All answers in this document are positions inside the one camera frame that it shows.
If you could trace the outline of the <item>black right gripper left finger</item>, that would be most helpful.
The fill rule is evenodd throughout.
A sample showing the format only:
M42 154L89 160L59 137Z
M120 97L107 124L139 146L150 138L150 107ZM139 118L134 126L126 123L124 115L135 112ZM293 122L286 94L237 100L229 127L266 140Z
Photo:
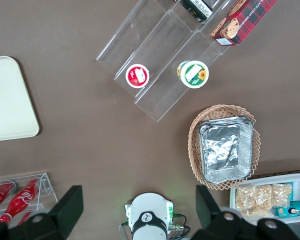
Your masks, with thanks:
M84 211L83 187L73 185L48 212L9 230L10 240L66 240Z

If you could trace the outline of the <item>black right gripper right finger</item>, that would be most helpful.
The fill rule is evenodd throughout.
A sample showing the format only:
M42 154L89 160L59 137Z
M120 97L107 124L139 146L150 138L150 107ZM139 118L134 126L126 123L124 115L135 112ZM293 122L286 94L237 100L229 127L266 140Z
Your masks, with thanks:
M196 186L196 213L201 224L193 240L245 240L242 220L231 211L221 211L204 185Z

